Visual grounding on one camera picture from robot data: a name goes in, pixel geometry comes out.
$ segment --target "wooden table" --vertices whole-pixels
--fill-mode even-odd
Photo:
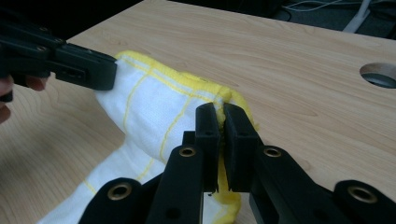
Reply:
[[[69,40],[109,55],[132,49],[240,91],[259,134],[321,186],[366,182],[396,200],[396,42],[163,0],[144,1]],[[0,223],[35,223],[122,141],[91,90],[55,78],[15,88],[0,125]],[[254,223],[247,197],[237,223]]]

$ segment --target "table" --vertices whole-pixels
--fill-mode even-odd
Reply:
[[[357,179],[396,200],[396,91],[360,75],[395,75],[394,41],[147,0],[69,42],[109,55],[140,51],[234,88],[264,143],[286,149],[318,184]],[[14,96],[0,125],[0,223],[35,223],[123,134],[91,90],[51,78],[45,91],[16,87]],[[243,198],[236,223],[254,223]]]

